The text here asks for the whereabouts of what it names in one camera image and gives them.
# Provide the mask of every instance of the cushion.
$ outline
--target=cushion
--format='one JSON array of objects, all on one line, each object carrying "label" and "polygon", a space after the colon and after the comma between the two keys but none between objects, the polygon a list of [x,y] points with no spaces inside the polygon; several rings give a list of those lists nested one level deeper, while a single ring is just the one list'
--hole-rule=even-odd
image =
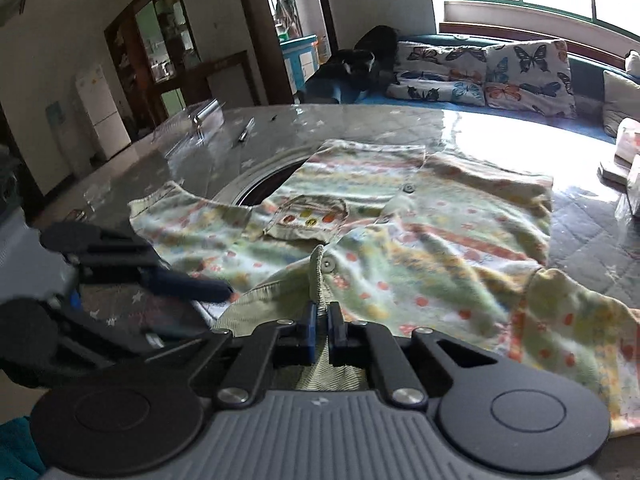
[{"label": "cushion", "polygon": [[609,70],[604,71],[604,131],[614,139],[623,119],[640,121],[640,85]]},{"label": "cushion", "polygon": [[490,107],[575,118],[566,42],[521,41],[485,50],[484,90]]},{"label": "cushion", "polygon": [[421,72],[398,73],[396,82],[386,89],[386,95],[395,99],[484,106],[484,92],[480,85],[470,81],[437,80],[437,77]]},{"label": "cushion", "polygon": [[446,76],[449,80],[482,84],[486,53],[479,46],[434,46],[399,41],[396,70],[427,72]]},{"label": "cushion", "polygon": [[634,77],[640,77],[640,54],[632,50],[625,59],[625,71]]}]

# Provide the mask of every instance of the window sill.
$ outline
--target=window sill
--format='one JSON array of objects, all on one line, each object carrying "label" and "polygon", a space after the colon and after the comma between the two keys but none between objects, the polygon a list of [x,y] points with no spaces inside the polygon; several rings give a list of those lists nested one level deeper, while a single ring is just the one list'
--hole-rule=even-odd
[{"label": "window sill", "polygon": [[[444,21],[494,25],[520,31],[537,32],[541,35],[563,38],[576,44],[590,46],[619,58],[624,58],[630,50],[640,50],[640,42],[608,28],[530,7],[473,0],[446,0],[444,2]],[[607,63],[613,66],[617,65],[611,61]]]}]

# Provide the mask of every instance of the blue sofa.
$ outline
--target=blue sofa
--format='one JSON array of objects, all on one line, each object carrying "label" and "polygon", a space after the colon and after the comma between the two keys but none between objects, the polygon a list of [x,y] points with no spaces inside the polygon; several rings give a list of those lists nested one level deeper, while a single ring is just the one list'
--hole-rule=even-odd
[{"label": "blue sofa", "polygon": [[[508,40],[491,40],[489,38],[478,38],[473,36],[460,36],[453,34],[428,34],[424,36],[404,36],[401,41],[416,41],[440,46],[489,46],[492,44],[505,43]],[[603,72],[609,70],[623,77],[638,82],[635,78],[628,76],[622,70],[612,66],[592,61],[585,57],[569,54],[569,65],[574,85],[576,99],[576,109],[578,118],[559,119],[543,117],[534,112],[498,110],[489,107],[476,107],[460,105],[449,102],[422,102],[411,100],[398,100],[386,97],[380,92],[360,93],[344,82],[327,79],[311,78],[306,82],[305,101],[306,102],[334,102],[338,104],[388,104],[407,105],[422,108],[438,108],[445,110],[458,110],[474,112],[478,114],[497,115],[502,117],[512,117],[532,121],[540,124],[548,124],[563,130],[569,130],[581,135],[615,143],[615,139],[609,137],[602,127],[602,104],[604,102],[604,76]]]}]

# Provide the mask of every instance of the window frame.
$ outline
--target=window frame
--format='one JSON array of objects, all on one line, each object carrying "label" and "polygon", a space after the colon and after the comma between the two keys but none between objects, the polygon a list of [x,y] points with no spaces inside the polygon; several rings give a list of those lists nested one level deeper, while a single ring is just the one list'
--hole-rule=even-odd
[{"label": "window frame", "polygon": [[524,0],[466,0],[470,2],[487,2],[491,4],[507,4],[518,7],[525,7],[529,9],[537,9],[537,10],[546,10],[546,12],[552,12],[553,14],[558,14],[560,16],[565,16],[568,18],[573,18],[574,20],[579,20],[581,22],[593,23],[593,25],[598,25],[600,27],[612,30],[613,32],[617,32],[630,38],[635,41],[640,41],[640,35],[632,33],[630,30],[626,30],[625,28],[618,27],[609,22],[604,22],[603,20],[599,20],[596,13],[596,0],[591,0],[591,14],[592,16],[581,16],[580,14],[575,14],[574,12],[569,12],[567,10],[556,9],[555,7],[547,7],[539,4],[530,4],[525,2]]}]

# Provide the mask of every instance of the shirt pocket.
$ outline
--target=shirt pocket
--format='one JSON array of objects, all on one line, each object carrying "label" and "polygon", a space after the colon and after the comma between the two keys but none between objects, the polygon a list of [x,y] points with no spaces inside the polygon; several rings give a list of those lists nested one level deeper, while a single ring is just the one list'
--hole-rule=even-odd
[{"label": "shirt pocket", "polygon": [[264,234],[279,240],[331,243],[347,221],[349,208],[341,198],[299,195],[278,208]]}]

